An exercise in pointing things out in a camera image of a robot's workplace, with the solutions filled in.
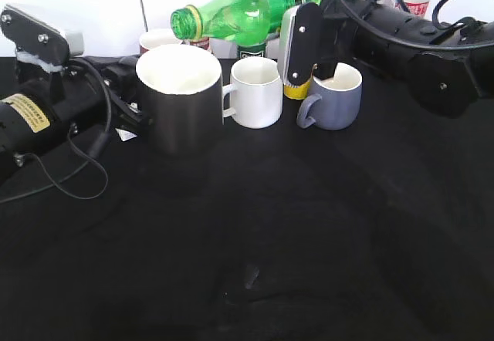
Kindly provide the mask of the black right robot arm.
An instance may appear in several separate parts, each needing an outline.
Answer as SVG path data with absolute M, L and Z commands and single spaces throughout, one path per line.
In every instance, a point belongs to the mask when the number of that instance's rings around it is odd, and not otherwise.
M 290 86 L 332 78 L 339 62 L 353 59 L 404 81 L 439 116 L 459 117 L 493 97 L 493 25 L 472 17 L 448 24 L 384 0 L 306 0 L 284 16 L 280 47 Z

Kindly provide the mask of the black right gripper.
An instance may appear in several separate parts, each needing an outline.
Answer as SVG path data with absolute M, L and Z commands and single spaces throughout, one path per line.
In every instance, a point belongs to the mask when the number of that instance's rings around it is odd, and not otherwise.
M 365 0 L 344 0 L 361 17 L 371 4 Z M 338 61 L 354 60 L 358 63 L 371 61 L 371 36 L 343 10 L 337 0 L 322 0 L 319 58 L 316 61 L 315 77 L 319 80 L 334 77 Z

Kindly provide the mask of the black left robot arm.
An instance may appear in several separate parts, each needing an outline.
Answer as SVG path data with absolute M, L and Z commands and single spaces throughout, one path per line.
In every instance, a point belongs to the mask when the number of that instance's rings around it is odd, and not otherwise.
M 1 180 L 28 154 L 42 156 L 97 124 L 103 128 L 86 151 L 93 159 L 107 147 L 112 129 L 145 129 L 150 117 L 130 106 L 137 99 L 137 61 L 137 56 L 77 57 L 54 73 L 19 62 L 19 86 L 1 100 Z

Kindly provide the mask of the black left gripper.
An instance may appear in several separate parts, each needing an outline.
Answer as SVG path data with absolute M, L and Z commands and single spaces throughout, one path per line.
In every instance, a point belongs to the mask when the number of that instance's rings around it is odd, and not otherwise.
M 100 136 L 120 128 L 141 133 L 151 124 L 138 101 L 137 57 L 68 57 L 53 67 L 53 133 L 70 137 L 91 127 Z

